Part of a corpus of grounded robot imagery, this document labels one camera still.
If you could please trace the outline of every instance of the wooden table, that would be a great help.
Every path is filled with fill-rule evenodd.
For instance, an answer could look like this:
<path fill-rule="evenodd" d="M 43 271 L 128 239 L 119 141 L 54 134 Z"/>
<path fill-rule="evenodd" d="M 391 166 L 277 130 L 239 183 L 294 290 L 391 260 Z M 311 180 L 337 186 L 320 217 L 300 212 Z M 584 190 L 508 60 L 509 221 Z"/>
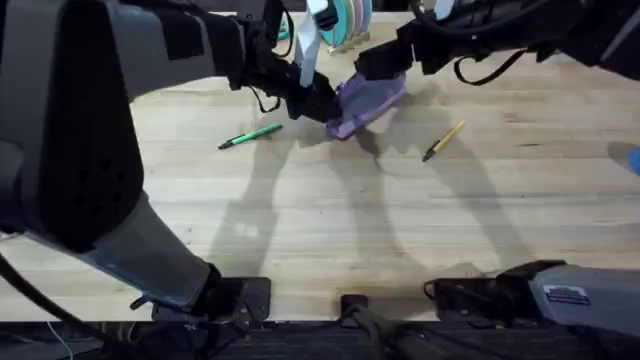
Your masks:
<path fill-rule="evenodd" d="M 377 15 L 372 40 L 409 15 Z M 499 54 L 466 64 L 480 78 Z M 337 84 L 357 51 L 318 68 Z M 393 317 L 430 318 L 424 281 L 474 276 L 533 259 L 640 268 L 640 84 L 559 56 L 521 60 L 495 83 L 450 68 L 408 76 L 409 95 L 347 142 L 319 124 L 261 115 L 225 79 L 158 91 L 132 104 L 153 206 L 197 255 L 227 276 L 273 281 L 273 319 L 330 319 L 341 294 L 371 296 Z M 424 151 L 467 126 L 427 164 Z M 283 131 L 218 151 L 268 124 Z M 137 291 L 22 238 L 0 251 L 39 289 L 87 320 L 148 319 Z M 50 317 L 0 284 L 0 320 Z"/>

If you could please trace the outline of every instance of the cable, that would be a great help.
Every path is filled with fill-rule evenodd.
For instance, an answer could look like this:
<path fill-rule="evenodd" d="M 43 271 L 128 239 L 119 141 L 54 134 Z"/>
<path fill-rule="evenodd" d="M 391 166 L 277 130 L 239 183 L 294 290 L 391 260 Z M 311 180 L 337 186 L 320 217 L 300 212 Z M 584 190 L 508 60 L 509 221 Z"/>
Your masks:
<path fill-rule="evenodd" d="M 213 359 L 216 356 L 220 355 L 221 352 L 223 352 L 226 348 L 228 348 L 229 346 L 231 346 L 233 343 L 235 343 L 236 341 L 242 339 L 243 336 L 235 336 L 232 337 L 231 339 L 227 340 L 224 344 L 218 346 L 215 350 L 213 350 L 213 352 L 211 354 L 206 355 L 206 359 Z"/>
<path fill-rule="evenodd" d="M 467 80 L 464 77 L 464 75 L 462 75 L 462 71 L 460 70 L 460 63 L 462 61 L 466 60 L 466 59 L 473 59 L 473 56 L 465 56 L 465 57 L 461 57 L 458 60 L 456 60 L 456 62 L 453 64 L 453 71 L 455 72 L 456 77 L 458 78 L 458 80 L 460 80 L 461 82 L 463 82 L 463 83 L 465 83 L 467 85 L 473 85 L 473 86 L 486 85 L 486 84 L 492 82 L 493 80 L 499 78 L 502 74 L 504 74 L 507 70 L 509 70 L 509 68 L 511 68 L 513 66 L 513 64 L 515 64 L 518 60 L 520 60 L 522 55 L 527 53 L 527 51 L 528 51 L 528 49 L 522 49 L 522 50 L 516 51 L 496 71 L 492 72 L 491 74 L 489 74 L 489 76 L 487 76 L 487 77 L 485 77 L 483 79 L 480 79 L 480 80 L 475 80 L 475 81 Z"/>
<path fill-rule="evenodd" d="M 598 360 L 612 360 L 611 349 L 599 336 L 599 330 L 589 326 L 569 326 L 567 331 L 573 334 L 578 343 L 593 350 L 595 358 Z"/>
<path fill-rule="evenodd" d="M 20 341 L 22 343 L 26 343 L 26 344 L 51 344 L 51 343 L 57 343 L 58 339 L 49 339 L 49 338 L 44 338 L 44 337 L 39 337 L 39 336 L 34 336 L 34 335 L 29 335 L 29 336 L 24 336 L 21 334 L 12 334 L 12 333 L 7 333 L 7 332 L 3 332 L 0 331 L 0 337 L 8 337 L 10 339 L 16 340 L 16 341 Z M 68 338 L 67 343 L 79 343 L 79 342 L 95 342 L 96 339 L 92 338 L 92 337 L 86 337 L 86 338 Z"/>
<path fill-rule="evenodd" d="M 354 312 L 350 315 L 353 321 L 356 323 L 358 328 L 369 335 L 369 341 L 371 342 L 371 347 L 373 347 L 373 358 L 374 360 L 386 360 L 387 347 L 382 341 L 382 335 L 380 334 L 380 329 L 378 328 L 375 321 L 373 321 L 369 317 L 364 317 L 362 319 L 358 319 L 355 317 L 355 313 L 359 309 L 354 309 Z"/>
<path fill-rule="evenodd" d="M 263 114 L 268 114 L 271 112 L 274 112 L 276 110 L 278 110 L 280 108 L 280 98 L 276 98 L 276 104 L 273 105 L 269 110 L 264 108 L 264 105 L 262 104 L 262 100 L 260 99 L 260 95 L 258 95 L 258 92 L 256 91 L 256 89 L 253 88 L 253 86 L 251 85 L 247 85 L 247 87 L 249 89 L 251 89 L 251 91 L 253 91 L 253 95 L 256 97 L 256 99 L 258 99 L 258 106 L 260 106 L 260 112 Z"/>
<path fill-rule="evenodd" d="M 58 335 L 58 333 L 53 328 L 53 326 L 51 326 L 51 321 L 47 321 L 47 326 L 49 327 L 49 330 L 51 330 L 51 333 L 53 333 L 53 336 L 58 338 L 58 340 L 60 340 L 60 343 L 67 348 L 67 351 L 69 352 L 69 360 L 73 360 L 73 351 L 71 351 L 71 348 L 69 347 L 69 345 L 67 345 L 67 343 L 64 342 L 64 340 L 62 340 L 62 337 Z"/>
<path fill-rule="evenodd" d="M 420 4 L 418 3 L 419 1 L 420 0 L 409 0 L 409 5 L 411 6 L 411 11 L 413 11 L 413 14 L 415 15 L 416 19 L 418 19 L 420 23 L 422 23 L 422 25 L 424 25 L 424 27 L 427 28 L 427 30 L 429 30 L 433 34 L 448 37 L 448 38 L 474 39 L 479 36 L 486 36 L 493 32 L 503 30 L 505 27 L 508 27 L 510 25 L 513 25 L 514 23 L 517 23 L 518 21 L 521 21 L 524 17 L 532 14 L 536 10 L 540 9 L 541 7 L 549 4 L 551 1 L 554 1 L 554 0 L 539 0 L 538 2 L 522 9 L 520 12 L 516 13 L 513 16 L 509 16 L 504 19 L 494 21 L 487 25 L 480 25 L 474 28 L 469 28 L 469 29 L 447 28 L 447 27 L 438 25 L 438 23 L 436 23 L 431 17 L 427 16 L 424 12 L 422 12 L 422 10 L 420 9 Z"/>
<path fill-rule="evenodd" d="M 0 242 L 8 241 L 8 240 L 11 240 L 11 239 L 15 239 L 20 235 L 22 235 L 22 234 L 20 234 L 20 233 L 7 234 L 7 233 L 3 233 L 3 232 L 0 231 Z"/>
<path fill-rule="evenodd" d="M 0 254 L 0 275 L 16 289 L 19 293 L 24 295 L 27 299 L 31 300 L 34 304 L 55 316 L 56 318 L 66 322 L 71 327 L 78 330 L 78 332 L 84 335 L 94 337 L 98 340 L 102 340 L 111 350 L 120 355 L 144 355 L 140 350 L 132 345 L 122 343 L 117 339 L 103 333 L 100 330 L 93 328 L 90 325 L 85 324 L 80 319 L 61 308 L 58 304 L 54 303 L 46 295 L 36 289 L 31 283 L 25 280 L 16 269 Z"/>
<path fill-rule="evenodd" d="M 435 335 L 435 336 L 438 336 L 440 338 L 443 338 L 443 339 L 445 339 L 445 340 L 447 340 L 447 341 L 449 341 L 451 343 L 454 343 L 454 344 L 456 344 L 456 345 L 458 345 L 460 347 L 476 351 L 476 352 L 481 353 L 483 355 L 493 356 L 493 357 L 497 357 L 497 358 L 503 359 L 503 360 L 520 360 L 519 358 L 503 354 L 503 353 L 495 351 L 495 350 L 493 350 L 491 348 L 487 348 L 487 347 L 484 347 L 484 346 L 480 346 L 480 345 L 476 345 L 476 344 L 473 344 L 473 343 L 470 343 L 470 342 L 466 342 L 466 341 L 463 341 L 463 340 L 456 339 L 455 337 L 452 337 L 452 336 L 449 336 L 447 334 L 441 333 L 441 332 L 439 332 L 437 330 L 433 330 L 433 329 L 431 329 L 431 328 L 429 328 L 427 326 L 424 326 L 424 325 L 404 324 L 404 325 L 401 325 L 398 328 L 398 331 L 401 331 L 401 330 L 409 330 L 409 331 L 417 332 L 417 333 L 422 334 L 422 335 L 424 335 L 424 332 L 426 331 L 426 332 L 428 332 L 428 333 L 430 333 L 432 335 Z"/>
<path fill-rule="evenodd" d="M 422 292 L 424 293 L 424 295 L 427 297 L 427 299 L 436 302 L 436 297 L 429 292 L 429 288 L 431 286 L 433 286 L 434 282 L 433 281 L 427 281 L 426 283 L 424 283 L 424 285 L 422 286 Z"/>
<path fill-rule="evenodd" d="M 345 311 L 343 314 L 341 314 L 340 317 L 338 317 L 336 320 L 333 320 L 333 321 L 331 321 L 329 323 L 326 323 L 326 324 L 309 327 L 309 328 L 306 328 L 306 329 L 295 329 L 295 330 L 289 330 L 289 329 L 285 330 L 285 329 L 278 329 L 278 328 L 271 328 L 271 329 L 283 332 L 285 334 L 312 334 L 312 333 L 315 333 L 315 332 L 318 332 L 318 331 L 329 330 L 329 329 L 332 329 L 334 327 L 341 326 L 342 323 L 346 319 L 352 318 L 353 314 L 356 311 L 358 311 L 358 306 L 354 305 L 354 306 L 348 308 L 347 311 Z"/>
<path fill-rule="evenodd" d="M 284 6 L 284 4 L 282 4 L 282 7 L 284 8 L 284 14 L 287 16 L 287 23 L 289 25 L 289 48 L 287 48 L 287 51 L 284 54 L 276 54 L 276 56 L 281 59 L 286 58 L 287 56 L 289 56 L 289 54 L 291 54 L 294 41 L 293 33 L 295 31 L 295 25 L 293 24 L 293 19 L 291 18 L 291 14 L 289 14 L 289 10 L 287 10 L 287 7 Z"/>
<path fill-rule="evenodd" d="M 136 325 L 138 325 L 137 321 L 134 321 L 133 324 L 131 324 L 131 326 L 129 327 L 129 331 L 127 331 L 127 342 L 132 343 L 133 342 L 133 332 L 135 331 Z"/>

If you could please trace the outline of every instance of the metal bracket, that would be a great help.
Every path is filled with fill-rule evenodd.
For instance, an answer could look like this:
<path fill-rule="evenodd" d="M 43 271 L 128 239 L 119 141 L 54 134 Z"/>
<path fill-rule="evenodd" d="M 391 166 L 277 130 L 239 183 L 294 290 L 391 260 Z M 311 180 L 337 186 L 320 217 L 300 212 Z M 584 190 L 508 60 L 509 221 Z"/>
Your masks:
<path fill-rule="evenodd" d="M 162 304 L 153 303 L 145 296 L 135 300 L 130 307 L 135 310 L 147 302 L 152 302 L 151 318 L 154 321 L 233 324 L 242 330 L 248 330 L 255 323 L 265 321 L 269 317 L 271 280 L 268 278 L 222 278 L 220 285 L 231 293 L 231 296 L 236 300 L 236 305 L 232 312 L 216 319 L 194 316 Z"/>

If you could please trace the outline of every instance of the blue object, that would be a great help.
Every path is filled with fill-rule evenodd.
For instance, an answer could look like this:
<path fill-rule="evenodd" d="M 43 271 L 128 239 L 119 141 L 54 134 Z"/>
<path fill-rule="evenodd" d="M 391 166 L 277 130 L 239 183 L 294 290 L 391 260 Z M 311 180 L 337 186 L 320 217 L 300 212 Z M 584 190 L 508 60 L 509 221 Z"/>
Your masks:
<path fill-rule="evenodd" d="M 349 16 L 347 15 L 347 7 L 344 2 L 349 0 L 333 0 L 333 5 L 336 7 L 338 13 L 338 23 L 334 26 L 333 30 L 321 31 L 320 35 L 327 44 L 331 46 L 342 45 L 347 40 L 347 32 L 349 31 Z"/>
<path fill-rule="evenodd" d="M 280 22 L 280 32 L 278 33 L 278 40 L 283 40 L 289 37 L 289 26 L 285 19 Z"/>
<path fill-rule="evenodd" d="M 628 157 L 629 167 L 637 175 L 640 175 L 640 147 L 633 150 Z"/>

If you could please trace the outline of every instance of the sticker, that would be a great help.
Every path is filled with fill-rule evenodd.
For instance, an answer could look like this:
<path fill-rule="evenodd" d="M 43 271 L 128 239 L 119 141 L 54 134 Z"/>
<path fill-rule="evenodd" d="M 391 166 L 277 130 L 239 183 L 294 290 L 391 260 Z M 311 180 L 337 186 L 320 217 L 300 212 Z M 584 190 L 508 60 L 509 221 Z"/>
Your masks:
<path fill-rule="evenodd" d="M 587 306 L 591 305 L 587 292 L 581 287 L 544 285 L 542 289 L 550 302 Z"/>

